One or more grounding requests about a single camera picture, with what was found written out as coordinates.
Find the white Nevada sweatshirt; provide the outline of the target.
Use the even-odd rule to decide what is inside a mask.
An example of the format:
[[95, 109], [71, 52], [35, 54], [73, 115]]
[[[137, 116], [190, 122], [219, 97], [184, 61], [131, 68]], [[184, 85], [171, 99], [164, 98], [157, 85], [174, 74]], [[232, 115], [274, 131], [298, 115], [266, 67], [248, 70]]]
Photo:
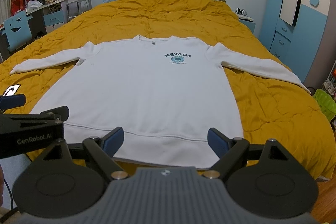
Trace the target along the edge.
[[221, 43], [209, 46], [198, 38], [175, 36], [87, 42], [81, 48], [23, 61], [12, 72], [69, 62], [74, 67], [49, 88], [32, 112], [67, 106], [68, 143], [121, 127], [124, 142], [116, 157], [154, 165], [207, 169], [218, 159], [207, 143], [210, 128], [229, 138], [243, 135], [225, 67], [301, 84], [276, 61], [247, 56]]

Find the white black tag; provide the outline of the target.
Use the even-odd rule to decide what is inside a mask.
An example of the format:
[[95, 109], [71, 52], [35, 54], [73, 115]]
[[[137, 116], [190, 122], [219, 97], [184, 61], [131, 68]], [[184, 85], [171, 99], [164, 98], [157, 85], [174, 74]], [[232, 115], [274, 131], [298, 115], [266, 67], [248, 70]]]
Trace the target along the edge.
[[4, 97], [13, 96], [17, 92], [20, 86], [21, 86], [20, 84], [11, 85], [5, 90], [5, 92], [3, 93], [3, 96]]

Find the mustard yellow quilt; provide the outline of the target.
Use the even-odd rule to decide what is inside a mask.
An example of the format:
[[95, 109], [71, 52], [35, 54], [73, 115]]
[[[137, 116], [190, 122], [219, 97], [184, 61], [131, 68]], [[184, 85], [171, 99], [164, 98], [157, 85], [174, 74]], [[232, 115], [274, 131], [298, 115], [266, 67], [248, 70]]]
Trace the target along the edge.
[[116, 158], [207, 169], [212, 127], [229, 138], [277, 139], [314, 178], [335, 169], [331, 125], [300, 79], [214, 0], [98, 5], [1, 64], [19, 85], [18, 113], [70, 110], [68, 143], [122, 127]]

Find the blue smiley chair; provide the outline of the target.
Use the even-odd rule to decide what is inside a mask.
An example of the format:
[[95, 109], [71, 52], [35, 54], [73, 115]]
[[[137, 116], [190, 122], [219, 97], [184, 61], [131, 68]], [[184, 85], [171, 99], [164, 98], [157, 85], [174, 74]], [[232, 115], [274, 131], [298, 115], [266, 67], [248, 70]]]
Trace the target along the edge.
[[10, 52], [13, 52], [32, 40], [32, 34], [29, 26], [29, 19], [25, 11], [11, 16], [4, 21], [4, 29], [7, 37]]

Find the desk with blue drawers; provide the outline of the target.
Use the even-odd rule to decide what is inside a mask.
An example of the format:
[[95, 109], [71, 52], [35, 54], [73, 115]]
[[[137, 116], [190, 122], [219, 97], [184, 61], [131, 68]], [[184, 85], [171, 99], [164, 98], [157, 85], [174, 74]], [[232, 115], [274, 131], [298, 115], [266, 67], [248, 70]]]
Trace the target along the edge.
[[5, 34], [4, 25], [1, 26], [1, 62], [7, 60], [13, 53], [21, 50], [25, 46], [32, 43], [34, 40], [45, 36], [48, 32], [60, 27], [65, 23], [65, 18], [61, 8], [61, 3], [65, 0], [57, 0], [48, 5], [42, 5], [37, 9], [30, 12], [26, 12], [27, 16], [32, 16], [29, 19], [29, 26], [32, 34], [32, 40], [26, 43], [19, 49], [10, 52], [7, 48], [9, 47], [7, 37]]

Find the red bag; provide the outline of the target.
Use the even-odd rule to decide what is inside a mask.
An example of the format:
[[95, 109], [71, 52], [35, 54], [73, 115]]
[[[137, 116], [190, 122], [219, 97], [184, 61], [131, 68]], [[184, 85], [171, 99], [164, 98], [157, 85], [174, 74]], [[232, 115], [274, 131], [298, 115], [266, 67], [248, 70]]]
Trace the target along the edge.
[[11, 16], [26, 9], [29, 0], [11, 0]]

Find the green plastic basket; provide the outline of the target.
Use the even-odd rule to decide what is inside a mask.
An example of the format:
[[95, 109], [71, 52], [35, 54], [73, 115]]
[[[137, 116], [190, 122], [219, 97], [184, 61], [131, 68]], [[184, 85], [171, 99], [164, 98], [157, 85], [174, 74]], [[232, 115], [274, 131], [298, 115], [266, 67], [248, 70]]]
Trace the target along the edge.
[[317, 101], [322, 113], [326, 116], [327, 120], [331, 122], [336, 114], [336, 103], [334, 99], [322, 89], [317, 89], [313, 95]]

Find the grey metal rack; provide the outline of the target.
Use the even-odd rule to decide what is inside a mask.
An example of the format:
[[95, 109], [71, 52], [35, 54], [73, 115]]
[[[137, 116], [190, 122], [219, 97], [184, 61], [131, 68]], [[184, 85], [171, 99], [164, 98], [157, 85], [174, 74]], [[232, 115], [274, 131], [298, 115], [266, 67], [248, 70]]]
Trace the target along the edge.
[[91, 0], [66, 0], [67, 20], [71, 21], [78, 15], [92, 9]]

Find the blue nightstand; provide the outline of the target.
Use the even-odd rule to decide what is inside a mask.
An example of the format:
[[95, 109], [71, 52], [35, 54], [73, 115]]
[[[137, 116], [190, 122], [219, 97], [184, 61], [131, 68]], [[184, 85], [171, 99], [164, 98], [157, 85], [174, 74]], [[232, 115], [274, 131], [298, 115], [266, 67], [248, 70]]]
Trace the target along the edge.
[[254, 34], [255, 27], [256, 27], [255, 22], [251, 22], [251, 21], [245, 20], [245, 19], [239, 19], [239, 22], [244, 24], [245, 26], [247, 26], [250, 29], [250, 31]]

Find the black white headphones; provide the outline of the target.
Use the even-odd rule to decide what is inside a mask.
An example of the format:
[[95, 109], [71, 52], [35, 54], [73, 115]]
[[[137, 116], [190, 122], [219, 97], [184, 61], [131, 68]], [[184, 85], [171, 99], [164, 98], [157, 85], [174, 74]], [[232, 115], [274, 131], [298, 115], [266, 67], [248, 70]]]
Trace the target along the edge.
[[247, 11], [245, 9], [236, 8], [235, 13], [242, 16], [247, 16]]

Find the blue white wardrobe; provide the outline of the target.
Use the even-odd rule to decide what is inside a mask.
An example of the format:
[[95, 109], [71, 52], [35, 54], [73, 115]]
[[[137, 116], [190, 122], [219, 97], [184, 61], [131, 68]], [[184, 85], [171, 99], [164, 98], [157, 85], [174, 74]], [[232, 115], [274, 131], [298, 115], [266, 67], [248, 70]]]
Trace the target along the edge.
[[331, 0], [267, 0], [259, 40], [306, 81], [326, 27]]

